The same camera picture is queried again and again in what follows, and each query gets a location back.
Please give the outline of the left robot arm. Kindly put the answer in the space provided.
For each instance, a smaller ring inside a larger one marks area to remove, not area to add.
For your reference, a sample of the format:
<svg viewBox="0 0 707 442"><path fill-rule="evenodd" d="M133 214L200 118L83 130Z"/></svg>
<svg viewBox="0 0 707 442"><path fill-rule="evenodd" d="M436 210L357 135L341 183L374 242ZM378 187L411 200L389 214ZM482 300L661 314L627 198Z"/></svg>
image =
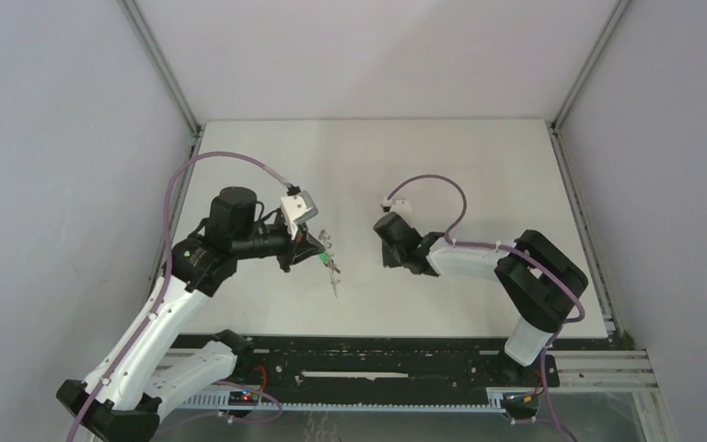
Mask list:
<svg viewBox="0 0 707 442"><path fill-rule="evenodd" d="M323 252L307 229L318 213L308 192L289 187L270 224L258 217L260 204L244 187L215 196L209 215L172 248L148 301L111 352L84 379L68 379L58 389L57 399L77 424L101 441L149 441L198 391L226 378L237 384L250 379L250 345L232 331L168 369L158 365L239 262L274 257L288 272Z"/></svg>

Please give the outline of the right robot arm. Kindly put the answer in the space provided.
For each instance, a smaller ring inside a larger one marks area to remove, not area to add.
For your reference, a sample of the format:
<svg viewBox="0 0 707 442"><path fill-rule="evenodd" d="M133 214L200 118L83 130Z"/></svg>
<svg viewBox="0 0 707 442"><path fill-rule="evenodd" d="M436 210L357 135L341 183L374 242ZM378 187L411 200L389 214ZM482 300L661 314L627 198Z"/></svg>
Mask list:
<svg viewBox="0 0 707 442"><path fill-rule="evenodd" d="M587 276L537 230L524 231L511 245L455 241L444 232L421 235L401 215L388 212L374 231L387 268L501 284L520 315L498 361L500 376L509 384L531 378L535 360L563 326L585 318L580 297L589 285Z"/></svg>

